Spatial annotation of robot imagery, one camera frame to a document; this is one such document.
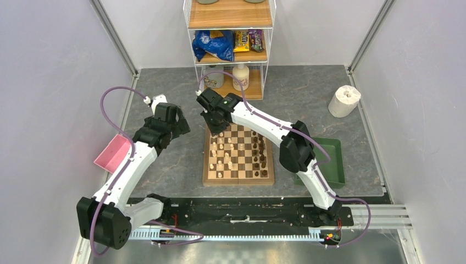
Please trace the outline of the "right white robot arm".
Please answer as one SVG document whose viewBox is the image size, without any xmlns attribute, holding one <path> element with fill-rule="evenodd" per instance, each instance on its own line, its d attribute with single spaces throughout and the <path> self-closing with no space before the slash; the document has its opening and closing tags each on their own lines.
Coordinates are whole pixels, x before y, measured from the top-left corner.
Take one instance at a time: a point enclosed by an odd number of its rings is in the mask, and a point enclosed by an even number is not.
<svg viewBox="0 0 466 264">
<path fill-rule="evenodd" d="M 243 125 L 263 135 L 279 147 L 280 164 L 296 173 L 311 194 L 318 220 L 324 225 L 338 220 L 342 203 L 321 174 L 314 152 L 318 144 L 302 121 L 290 123 L 277 119 L 234 93 L 223 97 L 205 89 L 196 91 L 196 96 L 203 107 L 201 116 L 212 135 L 224 132 L 231 124 Z"/>
</svg>

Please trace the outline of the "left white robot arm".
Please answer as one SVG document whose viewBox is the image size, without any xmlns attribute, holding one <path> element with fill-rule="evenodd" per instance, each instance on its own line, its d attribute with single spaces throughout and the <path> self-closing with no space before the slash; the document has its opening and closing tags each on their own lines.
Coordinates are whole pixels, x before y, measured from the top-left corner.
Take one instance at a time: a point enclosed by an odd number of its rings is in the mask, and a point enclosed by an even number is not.
<svg viewBox="0 0 466 264">
<path fill-rule="evenodd" d="M 92 198 L 82 197 L 77 203 L 81 236 L 90 241 L 93 250 L 96 244 L 106 249 L 121 249 L 133 230 L 152 220 L 167 224 L 173 216 L 172 209 L 165 205 L 166 198 L 155 194 L 148 195 L 133 208 L 126 208 L 147 168 L 173 139 L 190 132 L 181 107 L 172 103 L 157 103 L 154 114 L 144 121 L 110 181 Z"/>
</svg>

